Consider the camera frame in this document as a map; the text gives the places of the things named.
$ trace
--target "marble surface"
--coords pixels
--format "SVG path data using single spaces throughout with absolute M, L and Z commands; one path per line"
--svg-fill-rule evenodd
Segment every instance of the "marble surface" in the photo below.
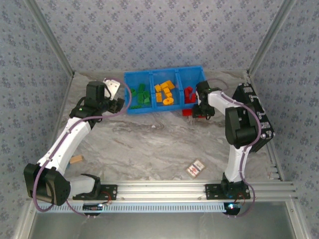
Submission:
M 228 95 L 245 82 L 245 72 L 205 72 L 206 78 L 227 82 Z M 123 79 L 123 72 L 76 73 L 71 84 L 61 121 L 61 129 L 77 101 L 85 95 L 90 80 L 105 77 Z M 225 89 L 222 83 L 216 86 Z M 124 96 L 121 86 L 117 97 Z M 124 114 L 97 123 L 80 143 L 74 155 L 83 162 L 70 165 L 66 177 L 90 173 L 102 180 L 182 180 L 191 179 L 185 169 L 197 158 L 206 168 L 196 179 L 219 180 L 228 162 L 229 145 L 225 138 L 224 116 L 217 112 L 211 120 L 183 117 L 181 111 L 143 115 Z M 263 148 L 250 154 L 246 178 L 267 179 L 270 159 Z

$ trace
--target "green toy piece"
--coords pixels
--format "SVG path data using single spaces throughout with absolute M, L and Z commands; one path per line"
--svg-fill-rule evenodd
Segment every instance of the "green toy piece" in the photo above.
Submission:
M 137 106 L 130 107 L 131 110 L 140 109 L 140 108 L 142 108 L 142 105 L 137 105 Z
M 143 94 L 145 98 L 149 98 L 151 96 L 149 91 L 144 91 Z
M 138 104 L 139 105 L 143 104 L 143 101 L 144 101 L 143 93 L 138 93 Z
M 131 88 L 131 94 L 132 94 L 132 97 L 134 97 L 134 96 L 137 96 L 138 93 L 136 92 L 136 90 Z
M 147 97 L 144 99 L 144 105 L 150 105 L 151 102 L 150 102 L 150 99 Z
M 139 93 L 143 93 L 144 89 L 145 89 L 145 84 L 140 84 L 139 85 Z

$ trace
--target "yellow block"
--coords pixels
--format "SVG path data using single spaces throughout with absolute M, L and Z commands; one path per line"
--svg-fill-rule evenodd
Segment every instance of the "yellow block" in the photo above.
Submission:
M 175 85 L 174 85 L 171 81 L 166 81 L 165 83 L 168 85 L 168 88 L 169 88 L 170 90 L 172 90 L 172 89 L 175 88 Z
M 160 85 L 161 89 L 164 90 L 165 88 L 168 88 L 168 84 L 164 82 L 163 84 Z
M 155 90 L 156 90 L 157 93 L 160 92 L 160 91 L 161 91 L 160 85 L 156 85 L 156 86 L 155 86 Z
M 173 97 L 173 94 L 171 92 L 168 92 L 165 95 L 166 95 L 167 98 L 172 98 Z
M 174 104 L 174 99 L 173 98 L 166 98 L 165 100 L 163 100 L 163 104 L 165 106 L 170 106 L 170 105 Z
M 164 88 L 163 91 L 164 91 L 164 94 L 165 94 L 165 95 L 166 95 L 167 93 L 170 93 L 170 90 L 169 90 L 168 87 Z
M 156 93 L 156 102 L 161 102 L 162 98 L 161 98 L 161 92 Z

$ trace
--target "red toy piece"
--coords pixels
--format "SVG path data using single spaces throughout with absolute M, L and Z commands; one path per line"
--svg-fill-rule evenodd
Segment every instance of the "red toy piece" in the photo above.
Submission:
M 184 97 L 185 97 L 185 104 L 195 103 L 196 102 L 196 95 L 190 94 L 193 92 L 193 88 L 188 86 L 184 89 Z
M 190 103 L 195 103 L 196 102 L 196 95 L 192 94 L 190 98 Z
M 192 110 L 191 109 L 185 109 L 185 110 L 182 110 L 182 115 L 183 116 L 192 116 Z

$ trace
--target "patterned wallpaper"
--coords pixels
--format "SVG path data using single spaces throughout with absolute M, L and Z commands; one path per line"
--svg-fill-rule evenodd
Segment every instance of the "patterned wallpaper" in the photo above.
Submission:
M 282 0 L 36 0 L 75 71 L 247 69 Z
M 319 2 L 300 0 L 257 69 L 254 82 L 275 131 L 286 180 L 293 180 L 319 239 Z
M 52 138 L 69 76 L 23 0 L 0 2 L 0 238 L 27 197 L 23 169 Z

